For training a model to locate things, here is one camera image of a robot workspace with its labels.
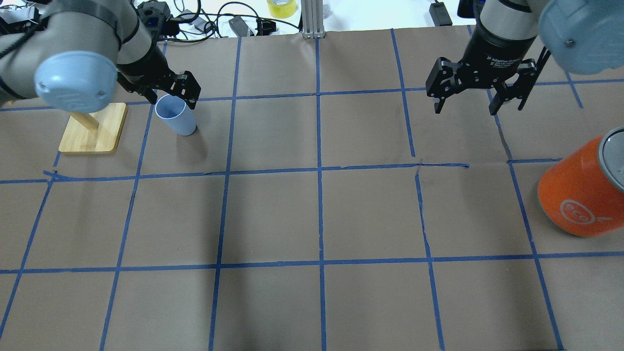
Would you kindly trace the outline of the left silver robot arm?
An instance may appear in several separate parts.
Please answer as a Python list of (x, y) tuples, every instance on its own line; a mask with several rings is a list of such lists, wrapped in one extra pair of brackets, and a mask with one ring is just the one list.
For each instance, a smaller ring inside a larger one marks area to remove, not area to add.
[(95, 113), (117, 86), (156, 104), (156, 91), (194, 109), (200, 84), (174, 73), (128, 0), (46, 0), (22, 33), (1, 36), (1, 104), (40, 98), (67, 112)]

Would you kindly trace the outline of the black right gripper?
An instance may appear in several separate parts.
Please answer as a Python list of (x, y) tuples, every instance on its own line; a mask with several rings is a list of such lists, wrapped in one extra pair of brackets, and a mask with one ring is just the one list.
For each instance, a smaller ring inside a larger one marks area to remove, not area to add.
[[(536, 34), (529, 34), (526, 39), (511, 40), (491, 33), (477, 22), (461, 61), (435, 60), (426, 80), (426, 93), (434, 100), (434, 112), (440, 114), (446, 100), (454, 94), (491, 86), (496, 91), (489, 105), (491, 116), (514, 98), (521, 101), (517, 110), (522, 111), (552, 54), (550, 50), (542, 49), (537, 61), (532, 58), (523, 60), (535, 38)], [(515, 74), (518, 74), (517, 80), (507, 84), (505, 81)]]

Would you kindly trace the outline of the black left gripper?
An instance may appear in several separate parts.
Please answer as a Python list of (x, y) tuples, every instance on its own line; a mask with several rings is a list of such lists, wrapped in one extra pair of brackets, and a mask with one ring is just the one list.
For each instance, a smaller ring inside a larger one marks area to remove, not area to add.
[(201, 93), (201, 86), (194, 74), (190, 71), (174, 74), (163, 52), (154, 42), (136, 62), (117, 65), (117, 82), (127, 92), (137, 93), (151, 105), (156, 104), (156, 90), (160, 90), (181, 98), (194, 110)]

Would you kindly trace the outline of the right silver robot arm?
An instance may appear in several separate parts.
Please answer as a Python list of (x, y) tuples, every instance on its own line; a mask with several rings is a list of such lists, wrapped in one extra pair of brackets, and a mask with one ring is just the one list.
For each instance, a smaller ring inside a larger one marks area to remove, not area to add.
[(623, 66), (621, 0), (462, 0), (457, 15), (475, 28), (461, 60), (437, 58), (426, 80), (437, 114), (468, 89), (494, 90), (492, 116), (515, 98), (522, 110), (550, 58), (573, 74)]

